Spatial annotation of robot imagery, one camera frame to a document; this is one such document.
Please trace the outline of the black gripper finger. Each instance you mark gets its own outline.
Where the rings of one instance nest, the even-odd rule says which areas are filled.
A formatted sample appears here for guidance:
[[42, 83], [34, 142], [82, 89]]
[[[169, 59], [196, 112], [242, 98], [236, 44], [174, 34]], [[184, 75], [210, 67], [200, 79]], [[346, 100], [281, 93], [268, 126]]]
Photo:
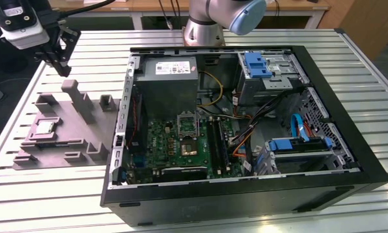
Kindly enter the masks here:
[[61, 54], [61, 66], [62, 66], [61, 76], [62, 77], [68, 77], [72, 70], [72, 68], [68, 66], [68, 61], [70, 59], [80, 36], [81, 36], [80, 30], [70, 29], [65, 26], [61, 26], [61, 40], [65, 44], [65, 47], [62, 49], [62, 54]]
[[65, 77], [65, 61], [53, 52], [46, 52], [44, 50], [34, 51], [34, 57], [42, 60], [48, 66], [50, 66], [57, 74]]

